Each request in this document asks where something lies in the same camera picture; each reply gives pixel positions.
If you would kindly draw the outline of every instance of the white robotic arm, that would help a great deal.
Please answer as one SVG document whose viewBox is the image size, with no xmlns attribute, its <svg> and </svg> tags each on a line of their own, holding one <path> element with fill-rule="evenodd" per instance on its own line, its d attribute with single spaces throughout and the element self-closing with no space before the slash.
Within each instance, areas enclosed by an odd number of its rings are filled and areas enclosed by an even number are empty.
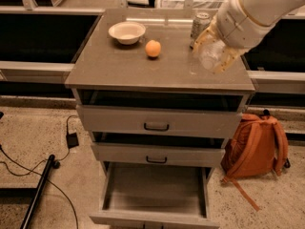
<svg viewBox="0 0 305 229">
<path fill-rule="evenodd" d="M 198 36 L 193 52 L 207 70 L 224 72 L 257 46 L 282 16 L 304 4 L 305 0 L 230 0 Z"/>
</svg>

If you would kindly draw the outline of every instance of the floor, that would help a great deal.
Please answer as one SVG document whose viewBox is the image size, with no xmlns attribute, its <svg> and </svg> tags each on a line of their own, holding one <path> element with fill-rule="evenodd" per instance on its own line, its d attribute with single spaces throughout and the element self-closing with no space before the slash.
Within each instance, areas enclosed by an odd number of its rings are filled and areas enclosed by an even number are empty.
<svg viewBox="0 0 305 229">
<path fill-rule="evenodd" d="M 116 6 L 116 0 L 65 0 L 62 7 L 96 8 Z M 0 143 L 14 161 L 32 169 L 42 160 L 55 155 L 61 160 L 59 169 L 52 169 L 51 183 L 47 182 L 30 228 L 118 229 L 94 224 L 89 214 L 99 209 L 105 175 L 96 161 L 91 139 L 77 117 L 71 99 L 26 98 L 0 96 Z M 287 132 L 304 132 L 305 110 L 272 110 Z M 68 149 L 69 133 L 77 133 L 79 145 Z M 256 210 L 232 185 L 222 185 L 224 173 L 217 167 L 208 183 L 211 220 L 222 229 L 288 229 L 303 228 L 305 223 L 305 144 L 291 142 L 289 158 L 292 167 L 281 177 L 273 173 L 239 181 L 244 190 L 261 208 Z M 40 176 L 20 168 L 0 152 L 0 188 L 34 188 Z M 46 162 L 37 166 L 42 173 Z M 0 197 L 0 228 L 20 228 L 28 208 L 28 201 Z"/>
</svg>

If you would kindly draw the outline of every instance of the orange backpack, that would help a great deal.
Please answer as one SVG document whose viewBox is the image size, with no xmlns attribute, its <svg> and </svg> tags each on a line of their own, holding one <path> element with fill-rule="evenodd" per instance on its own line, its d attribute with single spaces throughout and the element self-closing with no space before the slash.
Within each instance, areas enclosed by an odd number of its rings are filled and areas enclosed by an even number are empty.
<svg viewBox="0 0 305 229">
<path fill-rule="evenodd" d="M 269 115 L 243 114 L 232 140 L 226 145 L 221 166 L 226 172 L 223 182 L 231 181 L 256 211 L 259 207 L 235 180 L 239 177 L 263 175 L 290 166 L 288 140 L 281 124 Z"/>
</svg>

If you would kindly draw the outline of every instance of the orange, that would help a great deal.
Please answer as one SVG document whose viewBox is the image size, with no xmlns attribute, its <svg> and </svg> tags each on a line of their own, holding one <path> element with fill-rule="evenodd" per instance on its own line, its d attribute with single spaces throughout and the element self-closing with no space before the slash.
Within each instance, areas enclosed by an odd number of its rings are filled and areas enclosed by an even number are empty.
<svg viewBox="0 0 305 229">
<path fill-rule="evenodd" d="M 161 44 L 158 41 L 151 40 L 146 44 L 145 52 L 149 57 L 157 57 L 161 52 Z"/>
</svg>

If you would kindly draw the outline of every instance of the white bowl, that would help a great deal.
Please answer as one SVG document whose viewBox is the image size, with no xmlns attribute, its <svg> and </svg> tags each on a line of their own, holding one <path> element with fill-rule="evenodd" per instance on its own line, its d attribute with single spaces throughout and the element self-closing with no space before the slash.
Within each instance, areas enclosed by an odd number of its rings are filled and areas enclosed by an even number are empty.
<svg viewBox="0 0 305 229">
<path fill-rule="evenodd" d="M 136 22 L 121 22 L 111 26 L 108 33 L 121 44 L 130 45 L 136 43 L 145 33 L 145 26 Z"/>
</svg>

